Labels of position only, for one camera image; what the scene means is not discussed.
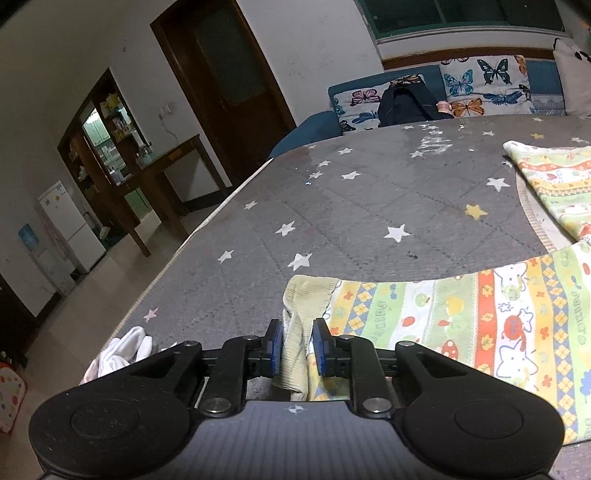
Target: butterfly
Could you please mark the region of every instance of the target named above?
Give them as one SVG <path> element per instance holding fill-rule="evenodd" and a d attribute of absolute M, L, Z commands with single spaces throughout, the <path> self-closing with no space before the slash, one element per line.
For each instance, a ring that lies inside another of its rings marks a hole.
<path fill-rule="evenodd" d="M 455 117 L 472 116 L 472 114 L 482 116 L 484 115 L 482 99 L 475 98 L 469 102 L 452 102 L 452 112 Z"/>
<path fill-rule="evenodd" d="M 378 113 L 374 112 L 373 110 L 371 112 L 362 112 L 359 114 L 359 116 L 357 118 L 353 118 L 353 120 L 351 120 L 354 124 L 362 124 L 363 122 L 366 122 L 367 120 L 373 120 L 374 118 L 378 117 Z"/>
<path fill-rule="evenodd" d="M 333 105 L 335 106 L 335 112 L 337 116 L 341 116 L 345 114 L 345 111 L 343 110 L 343 107 L 341 107 L 339 105 L 339 99 L 338 98 L 333 98 Z"/>
<path fill-rule="evenodd" d="M 370 88 L 366 91 L 357 90 L 353 92 L 351 96 L 351 106 L 358 105 L 360 103 L 378 103 L 381 98 L 378 95 L 378 91 L 375 88 Z"/>
<path fill-rule="evenodd" d="M 449 87 L 450 95 L 453 97 L 461 95 L 462 90 L 464 90 L 466 95 L 470 95 L 474 91 L 474 88 L 472 85 L 470 85 L 470 83 L 474 81 L 472 69 L 464 73 L 461 80 L 457 80 L 448 73 L 443 75 L 443 79 L 445 80 L 446 85 Z"/>
<path fill-rule="evenodd" d="M 522 75 L 527 75 L 527 65 L 525 64 L 525 57 L 523 55 L 513 55 L 515 57 L 515 61 L 519 65 L 519 71 Z"/>
<path fill-rule="evenodd" d="M 484 81 L 487 85 L 491 84 L 495 78 L 500 78 L 506 84 L 511 83 L 511 77 L 507 73 L 507 70 L 509 70 L 508 59 L 502 59 L 495 69 L 482 59 L 478 59 L 477 62 L 484 72 Z"/>
<path fill-rule="evenodd" d="M 390 85 L 408 85 L 410 83 L 422 83 L 423 79 L 419 74 L 412 74 L 412 75 L 405 75 L 404 77 L 400 77 L 394 79 L 390 82 Z"/>
<path fill-rule="evenodd" d="M 491 100 L 495 105 L 516 105 L 517 100 L 523 95 L 522 92 L 513 92 L 510 94 L 495 95 L 494 93 L 485 93 L 482 95 L 487 100 Z"/>
<path fill-rule="evenodd" d="M 577 57 L 579 60 L 583 60 L 583 57 L 585 57 L 587 61 L 591 61 L 591 57 L 582 50 L 574 52 L 574 56 Z"/>
<path fill-rule="evenodd" d="M 357 130 L 355 127 L 352 127 L 348 124 L 347 120 L 341 120 L 339 122 L 340 125 L 340 130 L 342 132 L 354 132 L 355 130 Z"/>
<path fill-rule="evenodd" d="M 448 59 L 448 60 L 443 60 L 441 64 L 442 65 L 449 65 L 454 60 L 456 60 L 456 61 L 458 61 L 460 63 L 466 63 L 468 60 L 470 60 L 470 57 L 464 57 L 462 59 Z"/>
<path fill-rule="evenodd" d="M 531 90 L 526 85 L 522 83 L 519 84 L 519 90 L 521 90 L 525 94 L 525 101 L 531 100 Z"/>

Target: pink star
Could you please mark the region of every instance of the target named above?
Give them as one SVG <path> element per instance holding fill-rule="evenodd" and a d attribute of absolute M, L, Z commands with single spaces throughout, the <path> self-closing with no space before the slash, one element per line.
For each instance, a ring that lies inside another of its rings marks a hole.
<path fill-rule="evenodd" d="M 150 311 L 148 312 L 148 314 L 144 317 L 146 323 L 148 323 L 151 319 L 156 318 L 156 312 L 158 311 L 158 308 L 156 307 L 154 310 L 150 309 Z"/>

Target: tiled floor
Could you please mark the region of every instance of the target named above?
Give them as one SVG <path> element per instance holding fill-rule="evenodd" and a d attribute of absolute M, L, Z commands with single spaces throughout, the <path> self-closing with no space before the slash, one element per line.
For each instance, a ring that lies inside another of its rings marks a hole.
<path fill-rule="evenodd" d="M 214 209 L 187 215 L 187 230 L 193 231 Z M 126 236 L 60 302 L 27 352 L 29 365 L 22 373 L 27 394 L 12 435 L 0 433 L 0 479 L 34 480 L 41 475 L 28 441 L 31 415 L 43 401 L 80 381 L 137 297 L 182 243 L 154 212 L 143 218 L 137 232 L 152 255 L 145 258 Z"/>

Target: wooden door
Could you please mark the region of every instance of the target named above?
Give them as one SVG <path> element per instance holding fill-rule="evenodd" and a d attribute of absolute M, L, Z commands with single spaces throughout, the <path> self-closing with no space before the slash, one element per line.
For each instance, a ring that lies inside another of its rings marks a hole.
<path fill-rule="evenodd" d="M 232 183 L 268 158 L 295 123 L 233 0 L 179 0 L 152 24 Z"/>
<path fill-rule="evenodd" d="M 33 314 L 0 275 L 0 350 L 24 365 L 22 352 L 38 327 Z"/>

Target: blue sofa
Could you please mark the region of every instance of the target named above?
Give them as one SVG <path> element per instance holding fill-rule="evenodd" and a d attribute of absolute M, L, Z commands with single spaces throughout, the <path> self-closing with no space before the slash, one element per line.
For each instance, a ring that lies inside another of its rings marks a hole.
<path fill-rule="evenodd" d="M 528 75 L 532 101 L 537 109 L 537 115 L 564 115 L 564 98 L 558 69 L 553 60 L 528 60 Z M 445 88 L 439 65 L 422 65 L 403 70 L 389 70 L 371 77 L 351 80 L 329 87 L 331 105 L 335 95 L 348 90 L 367 89 L 412 73 L 422 74 L 427 87 L 437 100 L 445 100 Z M 301 147 L 328 138 L 342 135 L 339 119 L 333 110 L 315 113 L 308 117 L 295 130 L 281 140 L 270 153 L 269 157 L 276 157 L 294 148 Z"/>

